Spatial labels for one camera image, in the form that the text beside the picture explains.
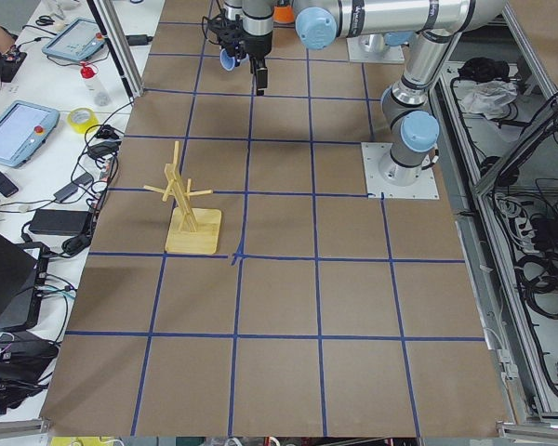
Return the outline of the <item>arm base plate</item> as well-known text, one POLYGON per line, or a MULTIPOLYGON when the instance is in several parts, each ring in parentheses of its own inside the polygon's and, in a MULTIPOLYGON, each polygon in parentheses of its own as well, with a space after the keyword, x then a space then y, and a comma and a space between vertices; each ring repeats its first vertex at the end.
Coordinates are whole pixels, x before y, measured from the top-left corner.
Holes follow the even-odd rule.
POLYGON ((400 46, 388 46, 382 34, 360 35, 347 39, 350 62, 403 64, 404 52, 400 46))
POLYGON ((391 143, 363 142, 366 195, 375 199, 438 200, 429 154, 416 167, 402 167, 391 157, 391 143))

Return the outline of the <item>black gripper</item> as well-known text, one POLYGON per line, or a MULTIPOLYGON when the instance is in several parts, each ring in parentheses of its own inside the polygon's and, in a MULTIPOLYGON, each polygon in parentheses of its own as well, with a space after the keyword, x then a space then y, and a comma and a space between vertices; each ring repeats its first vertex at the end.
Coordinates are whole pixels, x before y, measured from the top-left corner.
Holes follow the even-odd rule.
POLYGON ((221 47, 220 64, 237 65, 237 57, 241 59, 247 54, 257 96, 263 96, 268 87, 265 58, 272 49, 272 31, 272 16, 254 18, 241 13, 231 20, 220 13, 211 20, 211 32, 216 35, 216 44, 221 47))

